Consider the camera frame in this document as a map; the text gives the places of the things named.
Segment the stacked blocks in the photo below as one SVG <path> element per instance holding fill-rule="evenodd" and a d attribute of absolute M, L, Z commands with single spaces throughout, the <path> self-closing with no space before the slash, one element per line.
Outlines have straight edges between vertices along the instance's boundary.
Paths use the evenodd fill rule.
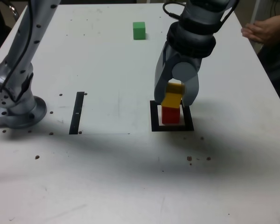
<path fill-rule="evenodd" d="M 181 84 L 168 83 L 166 96 L 162 102 L 162 123 L 178 124 L 180 121 L 180 103 L 183 95 Z"/>
<path fill-rule="evenodd" d="M 145 40 L 145 22 L 133 22 L 134 40 Z"/>

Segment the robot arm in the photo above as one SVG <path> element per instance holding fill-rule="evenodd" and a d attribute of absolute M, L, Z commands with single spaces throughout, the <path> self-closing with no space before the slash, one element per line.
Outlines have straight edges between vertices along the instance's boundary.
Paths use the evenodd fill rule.
<path fill-rule="evenodd" d="M 31 91 L 31 60 L 59 3 L 60 0 L 29 1 L 9 53 L 0 63 L 0 127 L 31 126 L 47 112 L 45 102 Z"/>
<path fill-rule="evenodd" d="M 184 106 L 192 105 L 198 95 L 198 71 L 202 59 L 208 57 L 216 45 L 213 34 L 219 31 L 238 2 L 239 0 L 188 0 L 181 16 L 167 12 L 179 21 L 170 26 L 156 66 L 154 99 L 157 103 L 162 103 L 168 82 L 174 78 L 183 84 Z M 221 22 L 224 12 L 230 7 L 231 11 Z"/>

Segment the table surface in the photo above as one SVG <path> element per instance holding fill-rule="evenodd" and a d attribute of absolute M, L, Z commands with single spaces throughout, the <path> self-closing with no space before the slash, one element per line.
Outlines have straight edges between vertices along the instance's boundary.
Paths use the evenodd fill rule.
<path fill-rule="evenodd" d="M 134 21 L 147 40 L 133 40 Z M 203 60 L 195 131 L 151 132 L 172 22 L 162 4 L 58 7 L 32 61 L 48 113 L 0 129 L 0 224 L 280 224 L 280 100 L 235 14 Z M 77 91 L 83 134 L 68 135 Z"/>

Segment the green cube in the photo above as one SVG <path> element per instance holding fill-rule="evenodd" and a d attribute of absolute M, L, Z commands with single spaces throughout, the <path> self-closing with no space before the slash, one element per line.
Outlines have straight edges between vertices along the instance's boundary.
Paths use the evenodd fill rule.
<path fill-rule="evenodd" d="M 133 22 L 134 40 L 145 40 L 145 22 Z"/>

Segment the human hand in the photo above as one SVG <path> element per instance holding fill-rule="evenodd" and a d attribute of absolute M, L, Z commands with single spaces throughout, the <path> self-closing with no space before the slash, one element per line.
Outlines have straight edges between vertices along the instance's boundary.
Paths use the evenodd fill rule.
<path fill-rule="evenodd" d="M 280 15 L 265 21 L 255 21 L 254 24 L 247 24 L 241 32 L 244 37 L 252 41 L 273 46 L 280 41 Z"/>

